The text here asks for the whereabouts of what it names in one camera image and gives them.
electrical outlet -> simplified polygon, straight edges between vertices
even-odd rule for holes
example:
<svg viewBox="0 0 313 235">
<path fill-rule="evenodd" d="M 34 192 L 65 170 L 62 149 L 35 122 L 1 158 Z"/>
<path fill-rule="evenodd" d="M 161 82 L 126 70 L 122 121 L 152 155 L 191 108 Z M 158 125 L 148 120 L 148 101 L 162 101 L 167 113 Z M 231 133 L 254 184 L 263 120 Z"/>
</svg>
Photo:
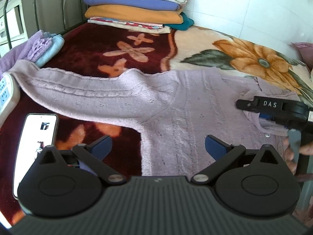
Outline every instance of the electrical outlet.
<svg viewBox="0 0 313 235">
<path fill-rule="evenodd" d="M 5 102 L 7 101 L 7 99 L 9 99 L 9 97 L 10 97 L 9 90 L 6 88 L 2 92 L 1 97 L 0 97 L 1 106 L 3 106 L 5 104 Z"/>
<path fill-rule="evenodd" d="M 7 81 L 5 80 L 5 78 L 2 78 L 2 80 L 0 81 L 0 92 L 5 88 L 6 85 Z"/>
</svg>

metal screw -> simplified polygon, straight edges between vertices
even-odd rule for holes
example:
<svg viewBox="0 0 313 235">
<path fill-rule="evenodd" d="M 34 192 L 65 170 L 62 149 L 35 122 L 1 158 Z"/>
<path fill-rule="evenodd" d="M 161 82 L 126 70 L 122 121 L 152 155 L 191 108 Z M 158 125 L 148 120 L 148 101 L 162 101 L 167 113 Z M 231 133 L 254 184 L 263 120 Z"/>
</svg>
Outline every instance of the metal screw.
<svg viewBox="0 0 313 235">
<path fill-rule="evenodd" d="M 124 178 L 120 174 L 112 174 L 112 175 L 109 176 L 108 179 L 112 183 L 118 183 L 118 182 L 122 182 Z"/>
<path fill-rule="evenodd" d="M 193 176 L 193 179 L 196 182 L 206 182 L 209 180 L 209 177 L 205 174 L 197 174 Z"/>
</svg>

white wall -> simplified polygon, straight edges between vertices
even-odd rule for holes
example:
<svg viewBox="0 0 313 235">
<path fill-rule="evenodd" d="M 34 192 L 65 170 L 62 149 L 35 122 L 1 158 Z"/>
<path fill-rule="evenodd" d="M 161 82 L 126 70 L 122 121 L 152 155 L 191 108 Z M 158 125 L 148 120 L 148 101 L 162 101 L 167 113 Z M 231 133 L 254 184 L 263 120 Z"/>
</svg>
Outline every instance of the white wall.
<svg viewBox="0 0 313 235">
<path fill-rule="evenodd" d="M 313 42 L 313 0 L 189 0 L 197 26 L 273 48 L 292 58 L 291 42 Z"/>
</svg>

black mount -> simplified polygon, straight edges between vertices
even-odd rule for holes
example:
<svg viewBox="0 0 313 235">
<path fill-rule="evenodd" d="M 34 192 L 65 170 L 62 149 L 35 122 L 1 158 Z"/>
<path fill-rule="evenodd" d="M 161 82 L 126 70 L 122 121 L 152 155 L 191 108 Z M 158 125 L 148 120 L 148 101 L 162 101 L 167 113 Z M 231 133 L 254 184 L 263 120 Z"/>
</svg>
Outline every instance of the black mount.
<svg viewBox="0 0 313 235">
<path fill-rule="evenodd" d="M 18 187 L 19 203 L 28 215 L 10 232 L 300 235 L 307 231 L 291 216 L 300 186 L 271 145 L 246 150 L 212 135 L 207 139 L 227 153 L 191 181 L 183 176 L 126 181 L 88 152 L 87 145 L 61 151 L 47 146 Z M 84 163 L 91 171 L 73 163 Z"/>
</svg>

green metal headboard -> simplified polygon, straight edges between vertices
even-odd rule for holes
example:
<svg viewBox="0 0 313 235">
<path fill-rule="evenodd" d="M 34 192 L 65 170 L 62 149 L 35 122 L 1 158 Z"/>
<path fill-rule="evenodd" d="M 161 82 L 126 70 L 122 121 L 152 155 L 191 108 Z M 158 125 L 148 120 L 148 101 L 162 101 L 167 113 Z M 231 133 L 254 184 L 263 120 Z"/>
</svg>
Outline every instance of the green metal headboard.
<svg viewBox="0 0 313 235">
<path fill-rule="evenodd" d="M 10 38 L 10 33 L 9 33 L 9 28 L 8 28 L 8 24 L 7 24 L 7 4 L 8 4 L 9 0 L 6 0 L 5 1 L 5 4 L 4 4 L 4 26 L 5 26 L 5 32 L 6 32 L 6 35 L 7 35 L 7 43 L 9 45 L 9 49 L 12 49 L 12 43 L 11 43 L 11 38 Z M 33 0 L 33 3 L 34 3 L 34 13 L 35 13 L 35 21 L 36 21 L 36 27 L 37 27 L 37 30 L 39 31 L 40 28 L 39 28 L 39 23 L 38 23 L 38 15 L 37 15 L 37 8 L 36 8 L 36 0 Z M 61 35 L 64 35 L 66 34 L 67 32 L 71 31 L 72 29 L 75 29 L 76 27 L 78 27 L 79 25 L 82 25 L 83 23 L 86 22 L 86 20 L 83 19 L 83 9 L 82 9 L 82 4 L 81 4 L 81 0 L 78 0 L 78 3 L 79 3 L 79 7 L 80 7 L 80 17 L 81 17 L 81 22 L 74 25 L 74 26 L 71 26 L 69 28 L 66 28 L 66 25 L 65 25 L 65 16 L 64 16 L 64 9 L 63 9 L 63 3 L 64 1 L 61 0 L 61 12 L 62 12 L 62 22 L 63 22 L 63 28 L 64 28 L 64 31 L 62 31 L 60 34 Z"/>
</svg>

